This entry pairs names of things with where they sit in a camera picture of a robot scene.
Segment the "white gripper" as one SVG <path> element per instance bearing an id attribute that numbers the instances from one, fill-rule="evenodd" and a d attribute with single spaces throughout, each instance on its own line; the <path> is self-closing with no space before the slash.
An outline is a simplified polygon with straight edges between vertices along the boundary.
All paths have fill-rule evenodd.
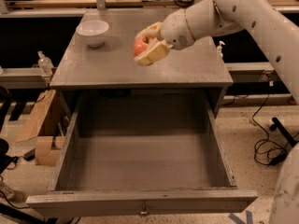
<path id="1" fill-rule="evenodd" d="M 166 57 L 170 49 L 185 49 L 192 46 L 195 39 L 192 36 L 184 9 L 179 9 L 168 15 L 163 23 L 157 21 L 139 32 L 135 38 L 145 38 L 151 41 L 145 51 L 134 60 L 139 65 L 147 66 Z"/>

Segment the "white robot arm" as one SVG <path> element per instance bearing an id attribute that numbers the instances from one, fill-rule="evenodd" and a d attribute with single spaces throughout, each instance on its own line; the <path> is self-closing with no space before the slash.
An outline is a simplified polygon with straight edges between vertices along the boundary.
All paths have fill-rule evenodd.
<path id="1" fill-rule="evenodd" d="M 179 9 L 137 34 L 134 59 L 140 65 L 151 65 L 171 49 L 185 49 L 205 36 L 238 30 L 249 32 L 299 103 L 299 27 L 267 0 L 202 0 Z"/>

